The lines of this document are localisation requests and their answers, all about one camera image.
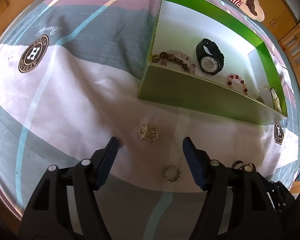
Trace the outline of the cream strap watch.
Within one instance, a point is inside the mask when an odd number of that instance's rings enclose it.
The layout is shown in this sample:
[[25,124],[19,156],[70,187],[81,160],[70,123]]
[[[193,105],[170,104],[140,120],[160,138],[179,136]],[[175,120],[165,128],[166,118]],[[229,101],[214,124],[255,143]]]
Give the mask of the cream strap watch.
[[279,97],[276,93],[276,90],[273,87],[270,88],[270,93],[271,93],[271,98],[272,98],[272,101],[273,101],[274,109],[277,112],[282,113]]

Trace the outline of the black wrist watch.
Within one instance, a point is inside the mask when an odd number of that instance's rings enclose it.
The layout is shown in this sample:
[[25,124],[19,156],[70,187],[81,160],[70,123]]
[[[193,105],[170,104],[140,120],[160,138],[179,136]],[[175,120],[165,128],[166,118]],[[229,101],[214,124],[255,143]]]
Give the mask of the black wrist watch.
[[196,46],[197,61],[201,70],[209,75],[216,75],[224,67],[224,55],[215,42],[204,38]]

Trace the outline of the green cardboard box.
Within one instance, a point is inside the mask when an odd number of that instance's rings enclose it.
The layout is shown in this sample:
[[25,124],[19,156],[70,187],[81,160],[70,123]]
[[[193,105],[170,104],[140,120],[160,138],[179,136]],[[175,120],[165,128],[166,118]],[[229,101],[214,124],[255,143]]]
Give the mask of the green cardboard box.
[[264,41],[206,0],[161,0],[138,98],[256,125],[288,116]]

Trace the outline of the wooden wardrobe cabinets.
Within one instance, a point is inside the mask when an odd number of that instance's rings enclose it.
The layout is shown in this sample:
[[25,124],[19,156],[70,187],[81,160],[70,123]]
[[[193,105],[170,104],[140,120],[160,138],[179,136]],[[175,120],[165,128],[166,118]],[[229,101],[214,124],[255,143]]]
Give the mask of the wooden wardrobe cabinets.
[[300,70],[300,0],[258,0],[262,24],[275,36],[295,70]]

